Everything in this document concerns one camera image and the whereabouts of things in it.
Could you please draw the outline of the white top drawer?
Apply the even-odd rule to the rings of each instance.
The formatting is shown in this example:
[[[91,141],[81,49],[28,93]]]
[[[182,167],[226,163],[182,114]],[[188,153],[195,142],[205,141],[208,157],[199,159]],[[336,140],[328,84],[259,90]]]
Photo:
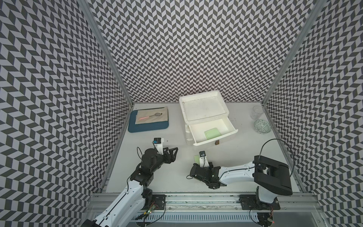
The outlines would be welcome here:
[[[189,126],[194,148],[204,150],[233,139],[238,133],[228,117]]]

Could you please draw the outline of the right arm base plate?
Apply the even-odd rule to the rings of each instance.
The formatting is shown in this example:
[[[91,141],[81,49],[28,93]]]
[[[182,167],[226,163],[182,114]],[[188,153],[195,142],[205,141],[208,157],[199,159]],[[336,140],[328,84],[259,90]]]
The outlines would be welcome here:
[[[241,194],[239,195],[239,202],[242,206],[242,210],[258,210],[258,211],[278,211],[281,209],[277,198],[269,204],[258,200],[256,195]]]

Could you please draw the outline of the green sticky note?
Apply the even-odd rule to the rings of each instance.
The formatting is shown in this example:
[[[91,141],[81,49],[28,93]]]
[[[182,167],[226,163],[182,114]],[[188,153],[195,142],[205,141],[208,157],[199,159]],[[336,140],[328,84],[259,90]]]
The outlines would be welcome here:
[[[199,155],[195,155],[194,156],[194,163],[196,163],[197,165],[200,165],[200,157],[199,157]]]
[[[211,140],[222,135],[218,128],[207,130],[204,132],[204,134],[207,140]]]

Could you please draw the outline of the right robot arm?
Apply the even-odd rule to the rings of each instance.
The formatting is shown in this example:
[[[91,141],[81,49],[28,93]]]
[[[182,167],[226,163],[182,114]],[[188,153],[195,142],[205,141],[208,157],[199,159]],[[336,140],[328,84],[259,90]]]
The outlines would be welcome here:
[[[259,202],[272,204],[277,196],[293,194],[289,166],[265,156],[255,156],[254,160],[240,166],[207,166],[193,164],[189,177],[197,179],[209,189],[219,189],[233,183],[254,182]]]

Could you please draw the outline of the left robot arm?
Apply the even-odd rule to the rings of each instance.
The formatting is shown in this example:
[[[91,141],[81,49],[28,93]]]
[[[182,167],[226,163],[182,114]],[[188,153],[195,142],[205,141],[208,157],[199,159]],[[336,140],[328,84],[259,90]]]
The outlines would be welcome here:
[[[148,188],[154,173],[163,165],[175,162],[178,148],[147,149],[135,171],[127,178],[127,187],[105,211],[93,220],[85,220],[83,227],[125,227],[134,218],[146,220],[154,210],[166,210],[165,195],[153,195]]]

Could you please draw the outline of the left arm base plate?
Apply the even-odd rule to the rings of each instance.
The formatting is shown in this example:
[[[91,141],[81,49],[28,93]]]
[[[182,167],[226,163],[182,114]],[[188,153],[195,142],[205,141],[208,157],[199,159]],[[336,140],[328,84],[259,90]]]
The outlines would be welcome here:
[[[165,194],[152,194],[145,198],[144,207],[141,210],[148,210],[152,205],[156,206],[156,210],[164,210],[166,206]]]

